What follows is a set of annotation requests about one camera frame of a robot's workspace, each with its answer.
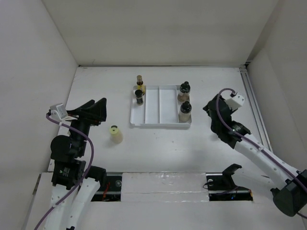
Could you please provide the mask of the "black-capped grinder pale spice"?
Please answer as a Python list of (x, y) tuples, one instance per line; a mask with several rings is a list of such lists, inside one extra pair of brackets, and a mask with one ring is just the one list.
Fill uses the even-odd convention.
[(191, 116), (192, 106), (189, 101), (185, 101), (181, 104), (180, 110), (178, 113), (178, 119), (180, 122), (187, 122)]

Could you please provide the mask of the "yellow-lid beige spice bottle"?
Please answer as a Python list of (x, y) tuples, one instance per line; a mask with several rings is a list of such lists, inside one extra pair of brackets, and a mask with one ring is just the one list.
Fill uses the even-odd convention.
[(116, 143), (119, 144), (123, 141), (123, 134), (120, 131), (119, 127), (116, 125), (112, 125), (109, 129), (110, 135), (111, 135), (111, 140)]

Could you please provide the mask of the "black-capped grinder brown spice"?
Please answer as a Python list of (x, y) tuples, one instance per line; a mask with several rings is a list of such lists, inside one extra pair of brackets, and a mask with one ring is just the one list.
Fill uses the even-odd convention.
[(182, 103), (184, 103), (185, 101), (189, 101), (190, 90), (191, 90), (191, 87), (188, 81), (185, 81), (184, 83), (182, 83), (179, 87), (177, 100)]

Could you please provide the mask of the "black-lid dark spice bottle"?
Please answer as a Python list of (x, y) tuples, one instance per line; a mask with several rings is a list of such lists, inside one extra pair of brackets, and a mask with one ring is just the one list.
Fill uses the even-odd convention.
[(143, 105), (143, 92), (142, 90), (136, 90), (135, 91), (135, 97), (137, 105)]

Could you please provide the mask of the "yellow label sauce bottle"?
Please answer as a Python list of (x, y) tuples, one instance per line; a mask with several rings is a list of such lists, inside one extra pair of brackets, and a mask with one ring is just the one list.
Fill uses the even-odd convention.
[(143, 83), (141, 75), (137, 75), (137, 82), (136, 82), (136, 84), (137, 84), (137, 90), (141, 90), (142, 94), (144, 95), (145, 94), (145, 85)]

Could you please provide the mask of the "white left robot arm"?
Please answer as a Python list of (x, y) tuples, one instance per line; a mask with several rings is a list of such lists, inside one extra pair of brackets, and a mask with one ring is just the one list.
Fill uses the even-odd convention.
[(95, 193), (107, 184), (106, 170), (92, 165), (94, 144), (89, 138), (90, 128), (106, 120), (106, 98), (89, 100), (73, 110), (53, 105), (46, 118), (69, 133), (56, 136), (50, 144), (52, 193), (40, 222), (46, 230), (75, 230)]

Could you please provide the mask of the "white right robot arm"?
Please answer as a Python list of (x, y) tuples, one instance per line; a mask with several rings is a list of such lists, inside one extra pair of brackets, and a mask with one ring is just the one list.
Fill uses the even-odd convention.
[(282, 213), (298, 215), (307, 204), (307, 172), (283, 162), (261, 145), (249, 129), (232, 119), (232, 113), (243, 103), (244, 98), (236, 94), (231, 94), (228, 100), (220, 94), (214, 96), (203, 108), (212, 120), (211, 131), (268, 176), (265, 194)]

